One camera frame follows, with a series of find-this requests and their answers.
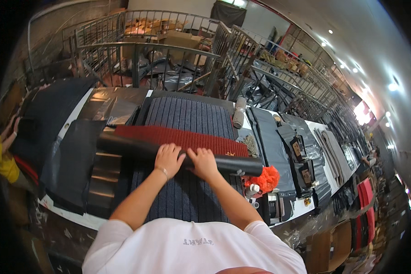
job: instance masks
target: blue ribbed carpet mat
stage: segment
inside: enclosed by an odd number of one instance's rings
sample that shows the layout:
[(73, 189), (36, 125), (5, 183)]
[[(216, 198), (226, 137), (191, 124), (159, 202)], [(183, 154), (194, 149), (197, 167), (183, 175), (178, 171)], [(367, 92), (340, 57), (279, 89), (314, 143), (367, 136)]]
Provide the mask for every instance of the blue ribbed carpet mat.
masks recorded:
[[(223, 107), (183, 98), (154, 98), (145, 125), (181, 129), (234, 140), (230, 115)], [(132, 174), (131, 191), (136, 189), (152, 170), (153, 166), (150, 164), (136, 164)], [(242, 194), (239, 177), (228, 174), (223, 176)], [(229, 222), (209, 185), (186, 170), (180, 170), (162, 188), (151, 206), (146, 222), (162, 217), (194, 222)]]

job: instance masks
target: woman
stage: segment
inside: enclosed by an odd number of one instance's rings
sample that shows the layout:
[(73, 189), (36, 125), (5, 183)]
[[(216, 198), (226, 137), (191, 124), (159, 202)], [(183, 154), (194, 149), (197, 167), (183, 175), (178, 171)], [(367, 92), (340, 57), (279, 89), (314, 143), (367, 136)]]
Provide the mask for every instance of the woman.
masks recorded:
[[(9, 124), (0, 134), (0, 174), (5, 177), (12, 186), (26, 189), (30, 193), (36, 194), (35, 185), (27, 180), (24, 174), (17, 167), (14, 157), (8, 151), (18, 133), (18, 123), (20, 122), (20, 118), (15, 117), (16, 115), (12, 116)], [(13, 126), (13, 131), (10, 133), (14, 119), (15, 123)]]
[(154, 171), (113, 212), (88, 250), (83, 273), (306, 273), (300, 255), (272, 233), (216, 167), (211, 150), (187, 150), (232, 224), (170, 218), (143, 225), (164, 184), (181, 167), (181, 147), (160, 146)]

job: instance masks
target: yellow shirt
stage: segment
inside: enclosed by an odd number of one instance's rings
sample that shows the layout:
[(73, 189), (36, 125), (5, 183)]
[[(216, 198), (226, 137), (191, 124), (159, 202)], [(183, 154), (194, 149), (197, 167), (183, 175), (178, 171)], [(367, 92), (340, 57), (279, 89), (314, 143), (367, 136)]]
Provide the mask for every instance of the yellow shirt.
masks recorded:
[(0, 136), (0, 174), (13, 183), (20, 175), (20, 169), (16, 166), (15, 159), (6, 151), (2, 154), (2, 138)]

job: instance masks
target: wrist bracelet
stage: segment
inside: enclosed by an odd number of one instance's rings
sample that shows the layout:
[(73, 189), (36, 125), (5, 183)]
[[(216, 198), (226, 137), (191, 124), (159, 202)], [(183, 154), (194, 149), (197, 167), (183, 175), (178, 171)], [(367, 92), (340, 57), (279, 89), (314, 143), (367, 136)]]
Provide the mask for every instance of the wrist bracelet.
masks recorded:
[(166, 183), (169, 181), (169, 176), (167, 175), (167, 170), (164, 167), (155, 167), (155, 169), (163, 172), (166, 175)]

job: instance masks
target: product label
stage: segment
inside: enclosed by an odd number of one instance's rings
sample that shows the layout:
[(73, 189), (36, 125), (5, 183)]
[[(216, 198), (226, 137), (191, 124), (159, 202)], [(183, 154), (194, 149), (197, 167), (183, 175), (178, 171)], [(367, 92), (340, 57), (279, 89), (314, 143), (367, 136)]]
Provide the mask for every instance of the product label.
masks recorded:
[(305, 184), (311, 183), (311, 174), (309, 173), (309, 169), (303, 170), (301, 172), (301, 175), (303, 176), (303, 180), (305, 181)]
[(301, 155), (301, 152), (300, 152), (300, 146), (298, 145), (298, 142), (293, 143), (292, 148), (294, 149), (295, 155), (299, 157)]

